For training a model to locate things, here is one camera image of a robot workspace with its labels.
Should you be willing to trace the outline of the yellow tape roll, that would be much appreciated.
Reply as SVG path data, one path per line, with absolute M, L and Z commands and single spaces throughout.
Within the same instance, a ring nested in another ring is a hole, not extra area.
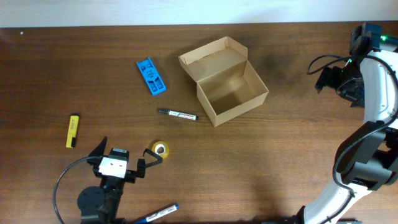
M 151 150 L 163 159 L 166 159 L 170 154 L 170 148 L 164 141 L 153 141 Z

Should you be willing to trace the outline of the blue whiteboard marker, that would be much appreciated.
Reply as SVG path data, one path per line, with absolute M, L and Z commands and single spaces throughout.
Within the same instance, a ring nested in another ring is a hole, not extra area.
M 134 224 L 153 222 L 156 219 L 159 219 L 161 217 L 164 217 L 164 216 L 166 216 L 166 215 L 168 215 L 170 213 L 173 213 L 173 212 L 177 211 L 179 209 L 179 207 L 180 207 L 179 204 L 175 203 L 175 204 L 173 204 L 173 205 L 171 205 L 171 206 L 169 206 L 169 207 L 167 207 L 167 208 L 165 208 L 163 210 L 160 210 L 158 212 L 153 213 L 152 215 L 148 215 L 148 216 L 146 216 L 144 218 L 141 218 L 138 221 L 135 221 Z

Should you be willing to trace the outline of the black whiteboard marker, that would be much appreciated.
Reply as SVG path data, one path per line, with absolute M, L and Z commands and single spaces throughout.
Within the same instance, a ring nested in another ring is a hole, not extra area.
M 176 117 L 183 118 L 183 119 L 189 119 L 189 120 L 193 120 L 193 121 L 199 120 L 199 117 L 197 115 L 183 113 L 180 111 L 160 109 L 159 113 L 166 114 L 169 116 L 176 116 Z

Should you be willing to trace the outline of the blue whiteboard duster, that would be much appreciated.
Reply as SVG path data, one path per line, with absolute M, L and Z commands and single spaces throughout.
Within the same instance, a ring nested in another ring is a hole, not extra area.
M 153 96 L 156 96 L 167 90 L 163 79 L 161 78 L 151 58 L 148 57 L 141 62 L 137 62 L 136 65 Z

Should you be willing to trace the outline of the cardboard box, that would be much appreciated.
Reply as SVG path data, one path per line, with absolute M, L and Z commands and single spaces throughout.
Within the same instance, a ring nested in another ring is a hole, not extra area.
M 214 127 L 262 105 L 269 93 L 248 60 L 248 48 L 228 36 L 178 59 L 197 84 L 197 98 Z

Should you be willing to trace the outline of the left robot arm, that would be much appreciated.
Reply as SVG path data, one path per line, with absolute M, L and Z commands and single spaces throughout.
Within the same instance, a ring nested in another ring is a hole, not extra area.
M 144 159 L 139 159 L 136 170 L 129 170 L 129 151 L 112 148 L 105 155 L 107 140 L 108 138 L 103 138 L 89 154 L 88 163 L 101 182 L 98 186 L 85 188 L 78 196 L 77 205 L 82 223 L 127 223 L 125 218 L 117 217 L 125 184 L 133 184 L 137 178 L 143 179 L 147 168 L 163 162 L 160 155 L 145 149 L 143 154 L 154 157 L 155 161 L 147 163 Z

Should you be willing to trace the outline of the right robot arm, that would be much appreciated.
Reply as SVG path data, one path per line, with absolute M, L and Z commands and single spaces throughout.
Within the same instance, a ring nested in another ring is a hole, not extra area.
M 269 223 L 357 223 L 343 215 L 361 198 L 397 182 L 397 37 L 365 22 L 351 33 L 349 56 L 334 55 L 317 69 L 317 91 L 364 108 L 363 125 L 336 152 L 332 180 L 296 215 Z

